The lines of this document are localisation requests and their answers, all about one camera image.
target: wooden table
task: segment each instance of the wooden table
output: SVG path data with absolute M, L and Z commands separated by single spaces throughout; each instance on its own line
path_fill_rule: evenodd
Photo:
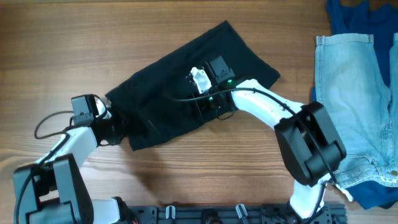
M 42 157 L 57 137 L 35 140 L 47 114 L 73 96 L 104 95 L 134 72 L 228 20 L 281 77 L 271 88 L 308 103 L 315 36 L 330 35 L 323 1 L 149 1 L 0 6 L 0 223 L 10 223 L 12 173 Z M 63 129 L 51 119 L 42 133 Z M 161 146 L 99 147 L 81 169 L 91 198 L 130 205 L 285 203 L 293 191 L 273 130 L 239 111 Z M 330 189 L 326 201 L 345 202 Z M 349 223 L 396 223 L 398 206 L 364 211 L 346 202 Z

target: wood grain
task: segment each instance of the wood grain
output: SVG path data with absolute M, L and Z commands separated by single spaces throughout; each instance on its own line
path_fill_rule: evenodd
M 330 35 L 324 1 L 171 1 L 0 6 L 0 223 L 10 223 L 12 172 L 57 141 L 35 140 L 46 115 L 70 98 L 104 95 L 164 55 L 228 20 L 281 78 L 272 91 L 307 103 L 315 36 Z M 51 119 L 43 133 L 64 128 Z M 293 179 L 273 130 L 242 111 L 167 144 L 132 152 L 127 141 L 100 147 L 81 173 L 92 198 L 130 205 L 284 203 Z M 344 202 L 335 190 L 326 201 Z M 398 207 L 364 211 L 347 203 L 350 223 L 394 223 Z

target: jeans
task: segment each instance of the jeans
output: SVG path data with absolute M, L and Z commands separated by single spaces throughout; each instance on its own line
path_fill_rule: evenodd
M 373 35 L 317 37 L 315 89 L 347 150 L 335 172 L 343 189 L 373 180 L 398 187 L 398 34 L 383 83 Z

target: black cloth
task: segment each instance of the black cloth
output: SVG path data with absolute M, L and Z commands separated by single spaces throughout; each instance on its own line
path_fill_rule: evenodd
M 255 78 L 265 88 L 280 77 L 246 46 L 227 21 L 222 22 L 106 94 L 112 108 L 129 116 L 127 136 L 133 151 L 167 142 L 231 110 L 230 105 L 224 105 L 216 113 L 194 116 L 189 104 L 170 99 L 170 95 L 187 98 L 196 92 L 195 85 L 185 77 L 192 67 L 201 67 L 217 56 L 224 58 L 238 78 Z

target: clothing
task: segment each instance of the clothing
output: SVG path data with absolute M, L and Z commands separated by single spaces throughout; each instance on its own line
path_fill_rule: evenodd
M 106 94 L 112 108 L 122 111 L 131 120 L 128 138 L 133 150 L 167 142 L 199 128 L 204 123 L 231 110 L 225 104 L 218 110 L 201 115 L 190 103 L 173 101 L 187 98 L 198 91 L 185 78 L 192 67 L 201 67 L 207 60 L 222 56 L 236 78 L 255 78 L 265 88 L 280 77 L 243 42 L 227 21 L 135 73 Z
M 369 181 L 398 187 L 398 34 L 389 61 L 390 88 L 381 78 L 373 35 L 317 37 L 317 101 L 328 110 L 347 150 L 335 175 L 365 209 L 398 199 L 359 197 L 351 188 Z
M 381 76 L 390 85 L 389 51 L 394 33 L 398 32 L 398 10 L 390 4 L 376 11 L 369 10 L 369 1 L 357 7 L 344 7 L 340 0 L 328 0 L 326 9 L 330 15 L 331 31 L 335 34 L 373 34 L 374 50 Z

